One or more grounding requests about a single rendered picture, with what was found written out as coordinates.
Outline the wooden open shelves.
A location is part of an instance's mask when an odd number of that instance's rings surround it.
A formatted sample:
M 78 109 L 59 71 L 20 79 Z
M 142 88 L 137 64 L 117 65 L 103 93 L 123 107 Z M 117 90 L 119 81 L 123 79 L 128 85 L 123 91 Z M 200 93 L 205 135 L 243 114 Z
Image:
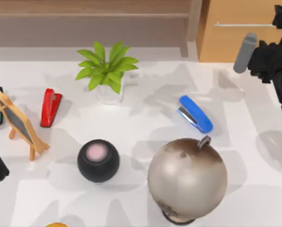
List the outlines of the wooden open shelves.
M 203 0 L 0 0 L 0 47 L 177 48 L 195 39 Z

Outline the blue stapler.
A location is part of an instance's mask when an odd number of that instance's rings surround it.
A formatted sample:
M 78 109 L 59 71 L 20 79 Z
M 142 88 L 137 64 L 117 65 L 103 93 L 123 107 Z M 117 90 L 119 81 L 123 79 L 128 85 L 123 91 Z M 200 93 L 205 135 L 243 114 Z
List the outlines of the blue stapler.
M 179 98 L 177 111 L 197 130 L 207 134 L 213 130 L 213 124 L 205 112 L 187 95 Z

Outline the black round speaker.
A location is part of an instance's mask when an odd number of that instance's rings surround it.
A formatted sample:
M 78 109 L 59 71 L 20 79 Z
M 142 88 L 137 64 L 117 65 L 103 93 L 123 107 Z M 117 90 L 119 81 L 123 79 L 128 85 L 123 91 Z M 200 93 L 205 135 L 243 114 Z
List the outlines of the black round speaker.
M 116 174 L 120 166 L 120 156 L 115 146 L 109 141 L 91 140 L 81 147 L 77 166 L 87 180 L 102 183 Z

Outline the wooden framed blackboard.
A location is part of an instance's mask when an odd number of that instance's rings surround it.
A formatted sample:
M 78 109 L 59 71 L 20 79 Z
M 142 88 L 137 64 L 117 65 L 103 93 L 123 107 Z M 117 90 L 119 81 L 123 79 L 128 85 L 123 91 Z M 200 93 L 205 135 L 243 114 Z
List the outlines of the wooden framed blackboard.
M 30 146 L 29 159 L 35 160 L 35 154 L 42 154 L 50 146 L 43 142 L 36 134 L 29 118 L 13 104 L 11 99 L 0 91 L 0 112 L 11 126 L 9 139 L 13 139 L 15 134 L 19 134 Z

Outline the green plant in white pot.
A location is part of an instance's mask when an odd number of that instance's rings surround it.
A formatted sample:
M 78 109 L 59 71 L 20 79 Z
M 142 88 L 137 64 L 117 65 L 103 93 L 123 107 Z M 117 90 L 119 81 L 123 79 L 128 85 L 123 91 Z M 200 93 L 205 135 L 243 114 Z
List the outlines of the green plant in white pot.
M 93 43 L 93 48 L 93 51 L 77 50 L 77 53 L 85 59 L 79 63 L 81 70 L 75 79 L 89 79 L 88 91 L 96 91 L 102 103 L 116 105 L 123 98 L 126 73 L 137 70 L 136 64 L 139 60 L 126 55 L 130 46 L 124 46 L 123 42 L 113 44 L 108 53 L 97 41 Z

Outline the grey and brown globe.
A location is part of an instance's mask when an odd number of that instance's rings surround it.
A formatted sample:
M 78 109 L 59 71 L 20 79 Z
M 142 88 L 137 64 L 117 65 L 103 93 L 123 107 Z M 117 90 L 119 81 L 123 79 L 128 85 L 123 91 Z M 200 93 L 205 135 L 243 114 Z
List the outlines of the grey and brown globe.
M 211 137 L 163 145 L 148 168 L 148 189 L 164 217 L 179 226 L 211 213 L 223 200 L 228 172 Z

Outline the red stapler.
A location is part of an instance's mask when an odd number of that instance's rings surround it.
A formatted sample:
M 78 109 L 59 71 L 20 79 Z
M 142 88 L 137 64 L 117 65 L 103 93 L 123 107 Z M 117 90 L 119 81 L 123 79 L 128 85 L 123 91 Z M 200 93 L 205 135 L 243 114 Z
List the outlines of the red stapler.
M 50 128 L 52 126 L 61 100 L 62 94 L 55 93 L 52 88 L 47 88 L 45 90 L 40 119 L 41 127 Z

